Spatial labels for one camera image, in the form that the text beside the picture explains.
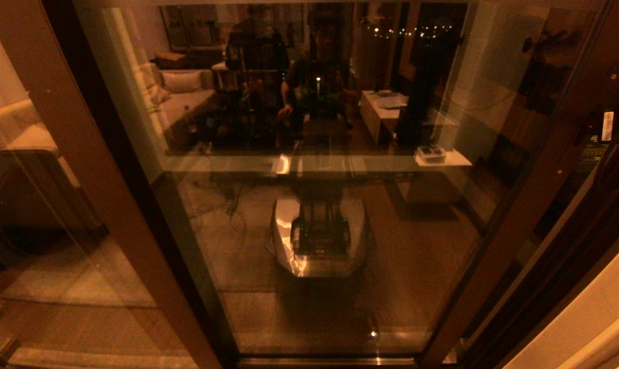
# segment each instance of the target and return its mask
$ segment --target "white shelf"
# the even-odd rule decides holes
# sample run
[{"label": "white shelf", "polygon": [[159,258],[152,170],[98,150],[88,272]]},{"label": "white shelf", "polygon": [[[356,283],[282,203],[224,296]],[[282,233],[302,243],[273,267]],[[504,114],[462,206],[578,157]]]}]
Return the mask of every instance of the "white shelf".
[{"label": "white shelf", "polygon": [[464,155],[462,155],[459,151],[447,151],[446,159],[440,163],[426,163],[419,156],[419,154],[415,154],[415,161],[420,167],[470,167],[472,166],[471,161],[469,161]]}]

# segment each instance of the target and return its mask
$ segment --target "cushion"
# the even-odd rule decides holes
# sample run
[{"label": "cushion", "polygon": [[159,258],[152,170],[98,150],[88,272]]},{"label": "cushion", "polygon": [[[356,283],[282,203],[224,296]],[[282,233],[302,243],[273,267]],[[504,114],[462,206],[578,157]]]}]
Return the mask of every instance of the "cushion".
[{"label": "cushion", "polygon": [[161,72],[154,63],[139,65],[136,68],[136,72],[143,78],[143,82],[146,84],[147,89],[150,89],[154,85],[164,86],[164,79],[161,76]]},{"label": "cushion", "polygon": [[162,72],[164,88],[171,93],[192,93],[202,87],[200,71]]},{"label": "cushion", "polygon": [[205,105],[216,94],[211,90],[200,90],[193,93],[180,93],[171,96],[170,100],[162,103],[162,112],[166,115],[169,124],[173,124],[185,118],[188,114],[199,112],[205,109]]},{"label": "cushion", "polygon": [[150,95],[150,101],[152,101],[154,105],[159,105],[171,98],[171,93],[164,90],[164,88],[159,85],[148,88],[148,94]]}]

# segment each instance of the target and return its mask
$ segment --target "sofa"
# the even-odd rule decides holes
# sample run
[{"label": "sofa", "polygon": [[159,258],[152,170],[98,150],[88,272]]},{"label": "sofa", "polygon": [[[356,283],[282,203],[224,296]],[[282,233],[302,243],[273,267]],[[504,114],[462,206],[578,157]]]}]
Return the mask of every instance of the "sofa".
[{"label": "sofa", "polygon": [[155,134],[169,153],[190,149],[195,125],[219,106],[212,71],[159,70],[147,63],[136,74]]}]

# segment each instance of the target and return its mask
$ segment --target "small device on shelf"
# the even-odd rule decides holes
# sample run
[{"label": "small device on shelf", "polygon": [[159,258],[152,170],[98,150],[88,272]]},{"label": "small device on shelf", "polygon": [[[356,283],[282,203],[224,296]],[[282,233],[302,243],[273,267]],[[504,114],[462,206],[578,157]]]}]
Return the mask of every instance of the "small device on shelf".
[{"label": "small device on shelf", "polygon": [[446,160],[446,150],[438,145],[419,146],[417,154],[426,163],[443,163]]}]

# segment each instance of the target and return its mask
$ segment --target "white sofa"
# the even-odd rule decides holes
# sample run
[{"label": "white sofa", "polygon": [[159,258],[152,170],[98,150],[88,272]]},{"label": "white sofa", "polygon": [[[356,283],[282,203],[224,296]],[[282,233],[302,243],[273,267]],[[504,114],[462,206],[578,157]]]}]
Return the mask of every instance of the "white sofa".
[{"label": "white sofa", "polygon": [[[185,151],[192,143],[192,125],[200,116],[218,107],[211,70],[159,70],[153,63],[138,67],[147,93],[155,133],[166,142],[169,152]],[[170,86],[169,76],[192,75],[198,88],[188,91]]]}]

